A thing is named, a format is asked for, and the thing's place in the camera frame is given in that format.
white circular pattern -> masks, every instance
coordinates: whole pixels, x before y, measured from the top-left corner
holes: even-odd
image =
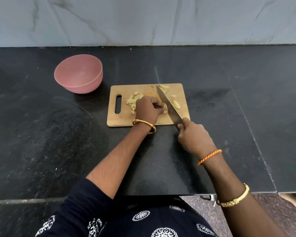
[[[151,237],[178,237],[178,234],[173,229],[164,227],[156,229]]]
[[[176,210],[176,211],[185,212],[184,209],[182,209],[182,208],[180,208],[180,207],[178,207],[178,206],[175,206],[175,205],[170,205],[169,207],[170,207],[171,209],[173,209],[173,210]]]
[[[100,219],[95,220],[95,218],[89,222],[88,230],[89,237],[97,237],[100,234],[100,230],[102,227],[102,221]]]
[[[43,231],[50,229],[50,228],[52,227],[52,225],[53,225],[54,222],[55,222],[55,215],[52,215],[52,216],[48,219],[48,221],[45,222],[45,223],[43,224],[43,227],[41,227],[41,228],[37,231],[35,237],[38,236],[38,235],[40,235]]]
[[[205,227],[202,224],[196,224],[196,227],[199,231],[206,233],[208,235],[213,235],[213,236],[217,236],[213,231],[211,231],[209,228]]]
[[[133,221],[145,219],[148,215],[150,215],[150,211],[141,211],[138,214],[134,215]]]
[[[131,205],[127,206],[125,209],[131,209],[131,208],[134,208],[136,206],[137,206],[137,204],[131,204]]]

kitchen knife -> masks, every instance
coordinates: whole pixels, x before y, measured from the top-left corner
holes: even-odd
[[[178,129],[178,131],[180,131],[178,128],[178,124],[183,124],[181,116],[176,111],[176,109],[174,108],[172,103],[169,101],[167,96],[163,93],[163,91],[158,86],[156,86],[156,87],[157,87],[157,91],[158,91],[161,101],[167,104],[168,114],[169,114],[171,120],[173,121],[173,123],[174,123],[175,127]]]

cutting board handle hole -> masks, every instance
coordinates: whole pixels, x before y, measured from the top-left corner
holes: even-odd
[[[121,106],[122,106],[122,95],[117,94],[116,102],[115,102],[115,114],[119,114],[121,112]]]

cutting board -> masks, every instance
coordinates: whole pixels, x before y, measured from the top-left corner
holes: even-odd
[[[138,91],[143,95],[157,97],[160,100],[156,85],[157,84],[112,86],[107,125],[109,127],[132,126],[132,121],[135,119],[135,115],[131,113],[131,108],[125,102],[129,99],[130,95],[134,95],[135,91]],[[177,109],[180,116],[182,118],[187,117],[190,119],[182,84],[176,83],[163,85],[168,85],[170,87],[166,93],[170,102],[172,103],[173,99],[175,99],[180,104],[181,108]],[[118,95],[122,96],[121,112],[115,114],[116,97]],[[159,115],[156,125],[173,125],[173,122],[168,114]]]

pink bowl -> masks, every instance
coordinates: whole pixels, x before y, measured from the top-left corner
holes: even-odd
[[[102,63],[92,55],[74,55],[59,63],[54,77],[56,82],[68,91],[78,94],[89,93],[102,82]]]

